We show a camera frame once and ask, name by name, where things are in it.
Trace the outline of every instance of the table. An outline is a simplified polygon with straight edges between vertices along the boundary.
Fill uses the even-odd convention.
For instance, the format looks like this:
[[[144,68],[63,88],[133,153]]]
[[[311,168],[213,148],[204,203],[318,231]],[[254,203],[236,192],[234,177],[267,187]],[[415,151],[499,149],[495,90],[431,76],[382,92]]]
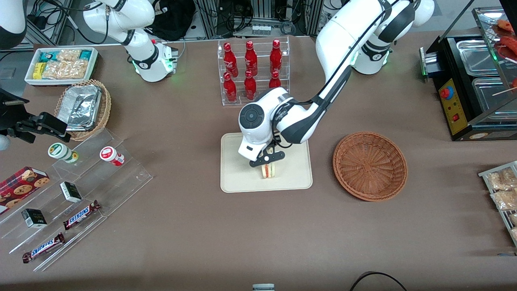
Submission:
[[[216,41],[187,43],[178,73],[146,83],[121,46],[99,46],[95,78],[111,93],[108,128],[156,177],[48,270],[33,273],[0,242],[1,290],[348,290],[366,271],[409,290],[515,290],[511,239],[477,173],[517,159],[515,141],[451,142],[432,83],[419,79],[418,48],[437,33],[410,33],[375,76],[353,73],[309,140],[308,190],[227,194],[220,139],[239,132],[239,108],[221,105]],[[291,93],[324,82],[314,40],[291,38]],[[27,86],[29,112],[53,112],[63,88]],[[332,172],[344,136],[371,130],[404,153],[404,190],[386,202],[346,193]],[[46,169],[55,139],[14,140],[0,178]],[[397,290],[368,277],[356,290]]]

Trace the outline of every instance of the brown woven basket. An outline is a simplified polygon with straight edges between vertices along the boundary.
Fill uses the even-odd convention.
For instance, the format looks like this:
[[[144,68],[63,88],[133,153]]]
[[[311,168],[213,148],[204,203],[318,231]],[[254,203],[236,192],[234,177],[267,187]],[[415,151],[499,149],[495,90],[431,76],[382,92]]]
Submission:
[[[97,114],[97,125],[94,127],[94,129],[88,131],[88,132],[68,132],[72,139],[75,141],[83,141],[87,139],[89,136],[94,134],[96,131],[103,129],[106,124],[108,123],[108,119],[110,118],[110,110],[111,110],[111,96],[110,92],[106,89],[106,87],[97,80],[88,80],[79,82],[77,84],[72,85],[73,87],[80,87],[80,86],[87,86],[87,85],[95,85],[102,89],[102,95],[101,95],[101,104],[99,105],[99,112]],[[57,102],[56,109],[54,110],[54,116],[57,116],[59,113],[59,109],[61,108],[61,102],[63,102],[63,97],[65,96],[65,92],[61,94],[61,98],[59,98],[59,101]]]
[[[407,163],[388,138],[373,132],[344,137],[334,150],[334,173],[350,194],[366,201],[393,198],[407,179]]]

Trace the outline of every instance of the coca-cola bottle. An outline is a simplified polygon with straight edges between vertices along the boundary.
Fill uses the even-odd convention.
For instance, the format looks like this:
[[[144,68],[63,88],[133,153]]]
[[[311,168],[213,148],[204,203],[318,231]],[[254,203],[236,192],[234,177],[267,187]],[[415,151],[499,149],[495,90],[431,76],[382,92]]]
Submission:
[[[229,42],[223,45],[224,48],[224,66],[226,71],[232,74],[232,77],[237,78],[239,76],[239,70],[237,69],[237,58],[232,52],[232,46]]]
[[[280,41],[273,40],[273,49],[269,55],[269,70],[273,73],[275,70],[280,71],[282,68],[282,51],[280,51]]]
[[[246,41],[244,60],[246,61],[246,70],[251,71],[251,73],[256,76],[259,73],[259,65],[257,62],[257,53],[253,49],[253,42],[250,40]]]
[[[246,89],[246,98],[250,101],[255,99],[255,92],[257,92],[257,83],[253,78],[253,73],[250,70],[246,71],[246,80],[244,80],[244,88]]]
[[[271,73],[271,80],[269,80],[269,87],[270,88],[276,88],[280,87],[282,83],[280,83],[280,80],[278,79],[278,71],[273,71]]]
[[[223,78],[223,87],[226,98],[228,99],[228,102],[235,103],[237,101],[237,87],[232,80],[232,76],[230,76],[229,72],[224,72]]]

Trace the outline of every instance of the aluminum foil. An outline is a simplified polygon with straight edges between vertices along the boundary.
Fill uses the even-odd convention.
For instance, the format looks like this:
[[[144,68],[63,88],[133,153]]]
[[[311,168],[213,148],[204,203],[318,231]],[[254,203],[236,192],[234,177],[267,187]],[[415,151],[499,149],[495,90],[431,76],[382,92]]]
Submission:
[[[95,85],[71,87],[63,96],[57,118],[68,131],[88,131],[95,127],[102,90]]]

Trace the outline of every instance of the red button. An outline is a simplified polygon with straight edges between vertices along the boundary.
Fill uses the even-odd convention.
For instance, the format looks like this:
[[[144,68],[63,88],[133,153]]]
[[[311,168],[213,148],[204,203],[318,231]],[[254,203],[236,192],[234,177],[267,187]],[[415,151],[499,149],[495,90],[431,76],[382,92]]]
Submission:
[[[440,97],[441,97],[441,98],[443,98],[443,99],[445,99],[445,98],[449,97],[449,95],[450,95],[450,91],[449,91],[449,89],[447,89],[447,88],[442,89],[442,90],[440,91]]]

